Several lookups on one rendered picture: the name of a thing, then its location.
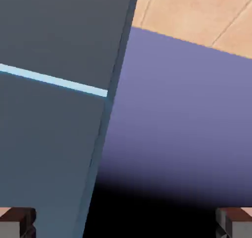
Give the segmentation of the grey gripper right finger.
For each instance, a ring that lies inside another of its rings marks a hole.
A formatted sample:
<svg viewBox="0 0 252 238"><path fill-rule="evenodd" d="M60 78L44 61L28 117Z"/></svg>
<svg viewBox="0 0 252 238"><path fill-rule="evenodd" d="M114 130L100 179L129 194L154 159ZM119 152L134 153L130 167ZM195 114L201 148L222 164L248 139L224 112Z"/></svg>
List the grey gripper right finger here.
<svg viewBox="0 0 252 238"><path fill-rule="evenodd" d="M216 209L216 238L252 238L252 207Z"/></svg>

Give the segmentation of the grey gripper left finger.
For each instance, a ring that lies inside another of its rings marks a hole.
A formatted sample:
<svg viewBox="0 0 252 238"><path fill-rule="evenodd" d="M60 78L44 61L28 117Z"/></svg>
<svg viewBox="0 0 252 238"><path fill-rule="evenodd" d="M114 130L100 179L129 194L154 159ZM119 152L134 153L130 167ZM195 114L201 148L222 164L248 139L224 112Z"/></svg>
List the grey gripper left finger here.
<svg viewBox="0 0 252 238"><path fill-rule="evenodd" d="M32 207L0 207L0 238L36 238L35 220Z"/></svg>

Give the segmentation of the grey-blue drawer front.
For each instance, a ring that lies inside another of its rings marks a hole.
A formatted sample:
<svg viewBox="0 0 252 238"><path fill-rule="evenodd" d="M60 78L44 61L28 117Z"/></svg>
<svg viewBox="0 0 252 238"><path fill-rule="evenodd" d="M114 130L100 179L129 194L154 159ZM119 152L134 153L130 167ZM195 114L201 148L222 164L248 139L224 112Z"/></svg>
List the grey-blue drawer front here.
<svg viewBox="0 0 252 238"><path fill-rule="evenodd" d="M132 0L0 0L0 63L107 89Z"/></svg>
<svg viewBox="0 0 252 238"><path fill-rule="evenodd" d="M104 99L0 73L0 207L33 207L37 238L82 238Z"/></svg>

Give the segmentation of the grey-blue cabinet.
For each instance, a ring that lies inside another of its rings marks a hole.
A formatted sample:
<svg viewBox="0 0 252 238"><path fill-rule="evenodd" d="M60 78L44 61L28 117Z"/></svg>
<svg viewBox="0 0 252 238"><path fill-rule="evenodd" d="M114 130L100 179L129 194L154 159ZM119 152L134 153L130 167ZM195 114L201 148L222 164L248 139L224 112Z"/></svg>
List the grey-blue cabinet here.
<svg viewBox="0 0 252 238"><path fill-rule="evenodd" d="M102 113L102 119L100 122L98 136L95 141L94 151L91 158L90 169L88 171L87 176L87 184L85 186L83 196L86 198L86 201L81 204L81 209L85 212L85 223L87 220L87 215L89 211L89 205L91 202L91 197L95 185L96 174L98 170L98 166L100 163L102 150L105 142L105 136L107 133L107 128L109 125L109 120L113 108L114 98L117 91L117 86L122 70L123 60L126 52L126 46L129 38L130 28L134 16L134 11L136 8L137 0L132 0L130 10L127 14L127 23L125 24L120 48L118 50L118 56L116 58L116 62L112 71L110 83L107 89L101 89L98 87L90 86L87 84L82 84L78 82L74 82L71 80L66 80L58 77L53 77L46 74L41 74L39 72L25 70L22 68L17 68L13 66L8 66L5 64L0 63L0 73L7 73L27 79L32 79L35 81L60 86L63 88L67 88L70 90L82 92L88 95L101 97L104 99L104 109Z"/></svg>

